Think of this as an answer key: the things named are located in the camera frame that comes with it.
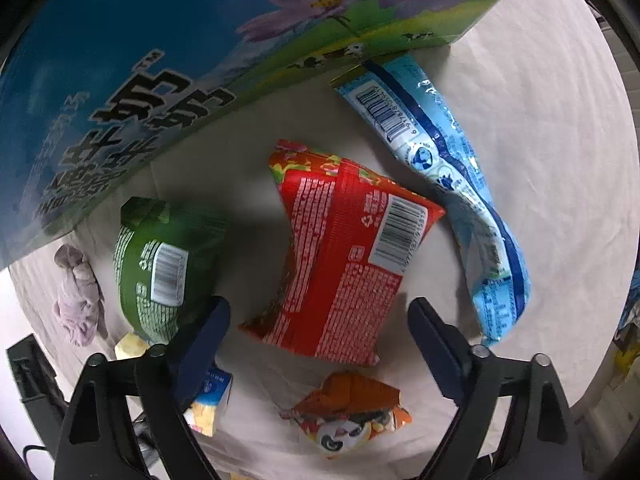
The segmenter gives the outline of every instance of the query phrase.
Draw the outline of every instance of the table surface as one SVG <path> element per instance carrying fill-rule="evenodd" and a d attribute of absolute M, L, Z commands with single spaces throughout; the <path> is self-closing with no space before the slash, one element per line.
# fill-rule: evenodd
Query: table surface
<path fill-rule="evenodd" d="M 624 303 L 638 246 L 638 147 L 625 90 L 583 0 L 501 0 L 457 43 L 414 52 L 466 130 L 495 204 L 518 239 L 532 297 L 514 330 L 493 350 L 528 360 L 545 352 L 569 403 L 593 377 Z M 222 469 L 270 479 L 409 478 L 419 473 L 454 413 L 440 397 L 405 321 L 408 302 L 427 297 L 445 322 L 478 337 L 460 258 L 440 221 L 408 268 L 366 370 L 401 389 L 414 423 L 353 454 L 327 460 L 277 406 L 290 407 L 340 365 L 249 339 L 235 325 L 276 292 L 289 227 L 266 160 L 289 138 L 346 156 L 420 192 L 376 133 L 327 85 L 325 73 L 274 92 L 184 140 L 123 184 L 62 240 L 11 266 L 34 330 L 70 382 L 95 351 L 113 356 L 130 330 L 119 309 L 111 258 L 120 205 L 129 196 L 189 199 L 228 215 L 234 252 L 216 293 L 232 305 L 232 329 L 218 364 L 234 374 L 230 402 L 213 439 L 198 438 Z M 72 348 L 55 323 L 63 241 L 86 252 L 105 298 L 109 335 Z M 497 447 L 501 402 L 484 449 Z"/>

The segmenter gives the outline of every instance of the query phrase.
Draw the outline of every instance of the black cable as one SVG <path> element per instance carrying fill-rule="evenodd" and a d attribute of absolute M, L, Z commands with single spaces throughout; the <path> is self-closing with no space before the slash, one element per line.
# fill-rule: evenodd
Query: black cable
<path fill-rule="evenodd" d="M 33 449 L 37 449 L 38 451 L 46 451 L 47 448 L 44 446 L 34 446 L 33 444 L 31 444 L 30 446 L 24 446 L 24 448 L 22 448 L 22 459 L 24 460 L 24 464 L 29 467 L 29 462 L 27 462 L 27 453 Z"/>

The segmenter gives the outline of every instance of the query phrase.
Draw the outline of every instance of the silver bolt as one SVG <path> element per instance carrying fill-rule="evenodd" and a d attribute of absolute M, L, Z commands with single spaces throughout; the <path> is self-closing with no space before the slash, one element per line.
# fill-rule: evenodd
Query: silver bolt
<path fill-rule="evenodd" d="M 151 357 L 162 357 L 166 352 L 166 346 L 158 343 L 157 345 L 153 345 L 149 349 L 149 356 Z"/>
<path fill-rule="evenodd" d="M 535 354 L 533 358 L 540 366 L 549 366 L 551 364 L 551 359 L 549 359 L 548 355 Z"/>
<path fill-rule="evenodd" d="M 471 353 L 476 357 L 484 359 L 485 357 L 489 357 L 489 349 L 484 345 L 475 345 L 471 347 Z"/>
<path fill-rule="evenodd" d="M 103 362 L 105 362 L 107 360 L 107 358 L 102 355 L 102 354 L 92 354 L 89 356 L 89 358 L 86 360 L 86 363 L 89 366 L 98 366 L 101 365 Z"/>

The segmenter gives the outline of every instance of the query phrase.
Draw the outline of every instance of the white barcode label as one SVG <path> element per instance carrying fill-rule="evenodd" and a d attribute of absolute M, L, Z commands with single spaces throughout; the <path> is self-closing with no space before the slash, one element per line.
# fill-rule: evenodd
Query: white barcode label
<path fill-rule="evenodd" d="M 392 150 L 411 140 L 418 131 L 404 110 L 375 81 L 369 81 L 350 92 L 351 101 L 373 120 Z"/>
<path fill-rule="evenodd" d="M 369 255 L 369 263 L 394 274 L 404 274 L 420 245 L 427 225 L 427 208 L 389 195 L 382 225 Z"/>
<path fill-rule="evenodd" d="M 166 306 L 181 306 L 189 252 L 162 243 L 154 256 L 151 271 L 151 301 Z"/>

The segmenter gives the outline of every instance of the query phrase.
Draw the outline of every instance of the pink cloth toy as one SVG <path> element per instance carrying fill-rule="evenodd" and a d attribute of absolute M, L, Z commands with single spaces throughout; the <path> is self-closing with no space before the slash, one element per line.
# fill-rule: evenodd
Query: pink cloth toy
<path fill-rule="evenodd" d="M 65 271 L 53 313 L 69 342 L 87 346 L 94 340 L 100 319 L 100 290 L 94 272 L 84 254 L 69 244 L 63 244 L 53 260 Z"/>

